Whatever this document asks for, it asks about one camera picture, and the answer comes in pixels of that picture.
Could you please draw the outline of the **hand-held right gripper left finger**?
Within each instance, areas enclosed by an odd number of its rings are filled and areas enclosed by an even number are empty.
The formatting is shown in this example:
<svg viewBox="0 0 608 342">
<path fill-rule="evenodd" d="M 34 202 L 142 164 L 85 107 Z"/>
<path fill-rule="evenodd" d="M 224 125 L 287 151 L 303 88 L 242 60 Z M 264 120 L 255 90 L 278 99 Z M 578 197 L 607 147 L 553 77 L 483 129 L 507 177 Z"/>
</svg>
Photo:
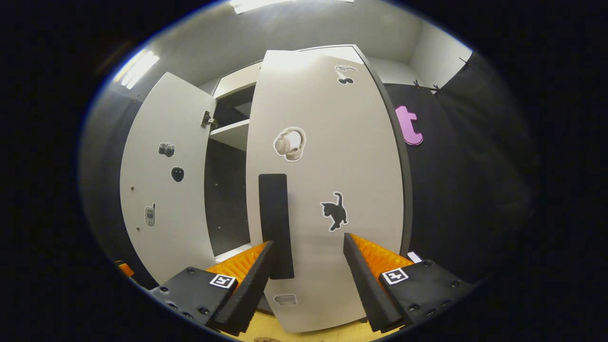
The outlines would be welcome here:
<svg viewBox="0 0 608 342">
<path fill-rule="evenodd" d="M 207 270 L 187 267 L 149 295 L 195 325 L 238 336 L 264 294 L 275 264 L 274 244 L 261 243 Z"/>
</svg>

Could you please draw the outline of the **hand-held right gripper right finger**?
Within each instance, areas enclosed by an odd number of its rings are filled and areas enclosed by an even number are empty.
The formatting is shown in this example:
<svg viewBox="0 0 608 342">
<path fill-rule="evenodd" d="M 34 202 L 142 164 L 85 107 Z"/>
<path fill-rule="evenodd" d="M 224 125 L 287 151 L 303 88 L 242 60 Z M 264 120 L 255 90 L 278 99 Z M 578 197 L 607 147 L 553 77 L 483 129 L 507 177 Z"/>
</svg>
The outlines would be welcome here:
<svg viewBox="0 0 608 342">
<path fill-rule="evenodd" d="M 427 323 L 477 288 L 433 260 L 397 255 L 351 233 L 344 235 L 343 255 L 374 332 Z"/>
</svg>

